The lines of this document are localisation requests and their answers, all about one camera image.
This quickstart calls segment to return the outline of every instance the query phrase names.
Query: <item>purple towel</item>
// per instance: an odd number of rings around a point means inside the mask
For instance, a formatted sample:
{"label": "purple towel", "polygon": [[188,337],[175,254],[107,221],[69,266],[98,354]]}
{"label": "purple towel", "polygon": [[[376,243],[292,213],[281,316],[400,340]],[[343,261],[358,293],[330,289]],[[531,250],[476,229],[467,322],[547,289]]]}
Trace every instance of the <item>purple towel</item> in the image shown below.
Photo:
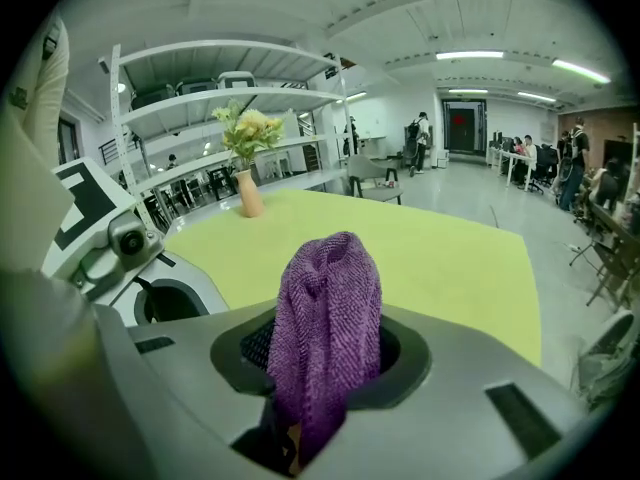
{"label": "purple towel", "polygon": [[378,270],[353,233],[304,244],[280,283],[267,372],[281,425],[301,424],[307,464],[345,419],[347,394],[380,373]]}

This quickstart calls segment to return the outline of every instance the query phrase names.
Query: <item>floor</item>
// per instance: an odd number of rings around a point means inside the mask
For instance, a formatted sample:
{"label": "floor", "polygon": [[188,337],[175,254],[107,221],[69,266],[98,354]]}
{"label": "floor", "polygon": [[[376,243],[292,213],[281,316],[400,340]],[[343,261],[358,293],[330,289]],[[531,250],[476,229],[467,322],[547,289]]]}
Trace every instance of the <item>floor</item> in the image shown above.
{"label": "floor", "polygon": [[[583,258],[569,266],[575,256],[571,247],[589,244],[583,229],[555,206],[547,190],[541,195],[513,185],[507,188],[505,177],[483,165],[455,162],[414,178],[401,173],[400,179],[404,205],[496,226],[524,238],[538,289],[542,367],[568,387],[575,337],[597,332],[613,314],[606,294],[585,305],[598,284],[594,268]],[[586,256],[600,266],[593,251]],[[518,309],[516,302],[513,309]]]}

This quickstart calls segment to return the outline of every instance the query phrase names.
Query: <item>ceiling light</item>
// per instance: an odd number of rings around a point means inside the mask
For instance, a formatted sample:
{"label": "ceiling light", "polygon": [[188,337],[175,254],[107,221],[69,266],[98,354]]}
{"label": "ceiling light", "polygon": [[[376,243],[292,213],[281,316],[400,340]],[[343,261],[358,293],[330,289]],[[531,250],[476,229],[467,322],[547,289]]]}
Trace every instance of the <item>ceiling light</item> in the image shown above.
{"label": "ceiling light", "polygon": [[595,71],[591,71],[590,69],[583,68],[582,66],[577,66],[576,64],[571,64],[570,62],[565,62],[564,60],[556,59],[553,61],[553,65],[558,68],[568,69],[569,71],[573,71],[574,73],[578,73],[580,75],[584,75],[596,82],[600,82],[601,84],[608,84],[611,82],[611,79],[607,78],[600,73],[596,73]]}
{"label": "ceiling light", "polygon": [[524,96],[526,98],[534,98],[536,100],[548,101],[550,103],[553,103],[554,101],[556,101],[553,98],[548,98],[546,96],[539,96],[538,94],[529,94],[528,92],[519,92],[518,96]]}
{"label": "ceiling light", "polygon": [[486,89],[449,89],[449,92],[452,92],[452,93],[469,92],[469,93],[476,93],[476,94],[484,94],[489,91],[487,91]]}
{"label": "ceiling light", "polygon": [[472,58],[501,59],[503,55],[504,55],[504,52],[486,52],[486,51],[478,51],[478,52],[449,52],[449,53],[436,53],[436,58],[438,60],[445,60],[445,59],[472,59]]}
{"label": "ceiling light", "polygon": [[353,96],[348,96],[347,101],[355,100],[356,98],[360,98],[366,94],[367,93],[363,91],[363,92],[359,92],[358,94],[354,94]]}

